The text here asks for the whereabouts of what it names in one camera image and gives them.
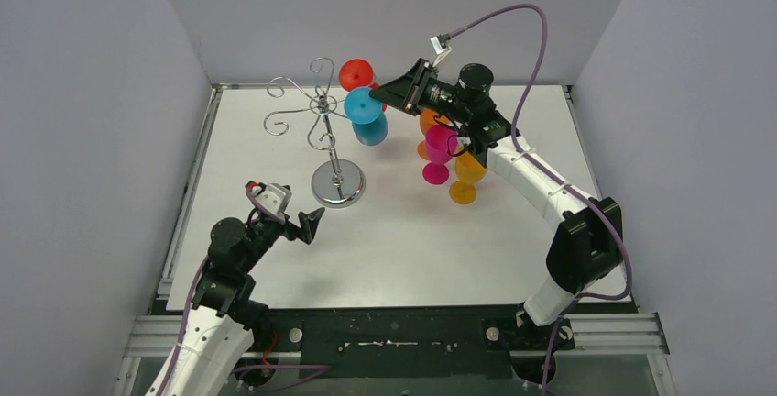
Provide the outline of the orange wine glass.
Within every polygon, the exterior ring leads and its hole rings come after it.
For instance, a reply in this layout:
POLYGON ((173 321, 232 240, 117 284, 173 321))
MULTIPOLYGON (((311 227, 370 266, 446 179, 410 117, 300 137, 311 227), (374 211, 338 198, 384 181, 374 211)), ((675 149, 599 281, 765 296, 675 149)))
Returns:
MULTIPOLYGON (((442 123, 443 125, 449 125, 449 120, 445 116, 439 115, 437 112, 431 109, 424 108, 422 110, 419 116, 419 125, 421 129, 421 133, 423 134, 424 137, 426 137, 426 134, 431 127, 437 126, 440 123, 442 123)), ((417 152, 423 160, 429 161, 429 158, 426 152, 425 139, 423 139, 419 143, 417 147, 417 152)))

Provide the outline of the blue wine glass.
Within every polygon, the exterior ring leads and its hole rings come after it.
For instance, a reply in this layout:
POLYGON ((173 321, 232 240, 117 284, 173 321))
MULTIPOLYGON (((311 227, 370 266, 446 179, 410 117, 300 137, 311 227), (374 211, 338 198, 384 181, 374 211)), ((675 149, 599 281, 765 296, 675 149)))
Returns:
POLYGON ((366 146, 377 146, 389 133, 389 123, 382 103, 370 96, 368 87, 357 87, 345 98, 344 110, 351 121, 356 139, 366 146))

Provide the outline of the magenta wine glass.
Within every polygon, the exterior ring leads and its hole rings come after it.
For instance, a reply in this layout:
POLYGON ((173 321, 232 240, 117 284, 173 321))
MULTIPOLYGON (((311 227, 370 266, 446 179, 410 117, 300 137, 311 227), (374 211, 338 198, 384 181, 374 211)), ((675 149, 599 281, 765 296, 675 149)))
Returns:
POLYGON ((432 126, 425 134, 424 147, 428 163, 422 169, 422 177, 429 184, 442 185, 449 179, 447 163, 458 148, 455 131, 447 126, 432 126))

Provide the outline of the yellow wine glass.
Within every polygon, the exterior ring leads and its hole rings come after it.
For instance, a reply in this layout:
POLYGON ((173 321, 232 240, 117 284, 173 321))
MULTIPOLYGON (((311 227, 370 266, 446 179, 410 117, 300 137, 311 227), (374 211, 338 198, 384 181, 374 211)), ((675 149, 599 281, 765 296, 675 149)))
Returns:
POLYGON ((461 205, 473 203, 477 198, 476 184, 484 179, 487 168, 466 152, 456 158, 454 171, 457 181, 449 188, 450 198, 461 205))

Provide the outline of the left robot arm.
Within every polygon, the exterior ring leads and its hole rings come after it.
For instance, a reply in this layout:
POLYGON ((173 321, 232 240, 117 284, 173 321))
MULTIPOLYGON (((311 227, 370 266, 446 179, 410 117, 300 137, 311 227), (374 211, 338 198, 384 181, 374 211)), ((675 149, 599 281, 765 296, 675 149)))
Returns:
POLYGON ((293 223, 253 210, 248 221, 227 217, 212 227, 175 344, 148 394, 215 395, 248 350, 269 344, 273 324, 268 306, 251 298, 256 286, 251 271, 280 239, 311 244, 324 212, 299 213, 293 223))

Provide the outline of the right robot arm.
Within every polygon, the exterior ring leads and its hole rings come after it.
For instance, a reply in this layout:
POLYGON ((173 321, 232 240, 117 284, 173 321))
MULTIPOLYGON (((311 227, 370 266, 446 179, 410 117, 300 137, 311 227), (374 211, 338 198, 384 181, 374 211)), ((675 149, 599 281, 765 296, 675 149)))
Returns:
POLYGON ((516 120, 499 111, 489 92, 492 71, 470 63, 456 83, 438 79, 420 59, 404 75, 369 87, 371 98, 411 116, 430 110, 441 126, 464 140, 460 150, 501 177, 527 200, 554 232, 545 263, 547 276, 516 312, 516 335, 527 348, 553 346, 561 321, 589 290, 612 270, 624 271, 624 290, 632 287, 631 266, 622 236, 622 213, 610 198, 598 200, 564 179, 520 135, 516 120))

